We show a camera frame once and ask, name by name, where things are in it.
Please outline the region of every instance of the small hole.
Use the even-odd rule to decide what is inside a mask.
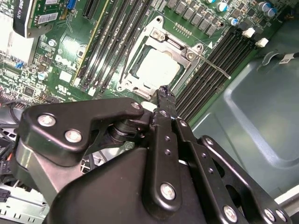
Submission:
[[[171,155],[171,151],[170,151],[169,149],[166,149],[166,150],[165,150],[165,154],[166,154],[166,155]]]

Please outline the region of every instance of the blue connector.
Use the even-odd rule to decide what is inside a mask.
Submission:
[[[66,8],[67,9],[73,9],[75,7],[75,5],[76,5],[76,1],[77,0],[69,0],[69,2],[66,5]]]

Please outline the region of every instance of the black cable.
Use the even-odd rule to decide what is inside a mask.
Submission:
[[[108,159],[106,158],[106,156],[104,156],[104,154],[102,153],[102,151],[99,151],[100,155],[103,157],[103,160],[105,162],[108,162]]]
[[[95,164],[94,164],[94,158],[92,153],[88,155],[88,160],[89,160],[90,170],[93,170],[95,168]]]

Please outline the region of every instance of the integrated circuit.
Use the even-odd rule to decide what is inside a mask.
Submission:
[[[212,36],[216,30],[217,30],[217,27],[214,26],[214,25],[211,25],[211,26],[207,29],[206,34],[207,34],[208,36]]]
[[[192,19],[191,23],[194,25],[194,26],[197,26],[199,24],[199,22],[201,21],[202,19],[202,16],[199,15],[198,13],[195,14],[194,18]]]
[[[199,25],[198,28],[201,29],[201,30],[205,30],[209,24],[210,24],[209,21],[206,20],[206,19],[204,19],[204,20],[201,22],[201,24]]]
[[[167,7],[173,9],[178,3],[178,0],[169,0],[167,3]]]
[[[183,2],[179,2],[178,6],[176,7],[176,9],[174,10],[177,14],[182,14],[185,9],[186,9],[187,5]]]
[[[190,20],[191,17],[193,16],[193,14],[194,14],[194,10],[191,8],[188,8],[183,17],[187,20]]]
[[[26,86],[25,89],[24,89],[24,94],[29,96],[29,97],[32,97],[33,94],[34,94],[34,89]]]

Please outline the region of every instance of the chip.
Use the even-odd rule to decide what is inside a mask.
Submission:
[[[33,93],[34,93],[34,89],[32,89],[28,86],[25,87],[25,89],[24,89],[24,94],[25,95],[32,97]]]
[[[248,16],[254,16],[254,14],[255,14],[255,11],[252,8],[247,12]]]

